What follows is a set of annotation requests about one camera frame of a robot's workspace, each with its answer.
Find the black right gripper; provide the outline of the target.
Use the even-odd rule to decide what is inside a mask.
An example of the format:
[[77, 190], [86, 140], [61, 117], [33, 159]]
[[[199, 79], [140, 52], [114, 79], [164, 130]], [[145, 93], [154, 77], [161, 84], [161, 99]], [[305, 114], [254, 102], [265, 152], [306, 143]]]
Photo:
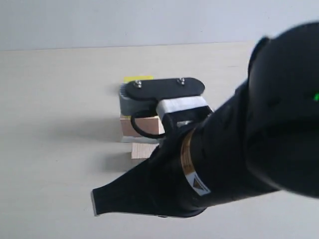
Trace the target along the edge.
[[204, 182], [207, 157], [198, 126], [210, 109], [165, 113], [164, 142], [144, 160], [111, 183], [91, 192], [94, 214], [128, 213], [189, 218], [214, 205]]

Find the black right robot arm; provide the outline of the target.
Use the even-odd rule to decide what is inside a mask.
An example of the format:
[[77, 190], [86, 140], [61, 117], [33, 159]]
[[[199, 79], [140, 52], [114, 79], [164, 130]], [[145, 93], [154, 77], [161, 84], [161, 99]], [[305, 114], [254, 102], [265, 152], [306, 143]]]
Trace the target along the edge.
[[163, 110], [151, 156], [91, 193], [96, 216], [189, 218], [211, 206], [287, 191], [319, 196], [319, 23], [255, 46], [247, 79], [212, 111]]

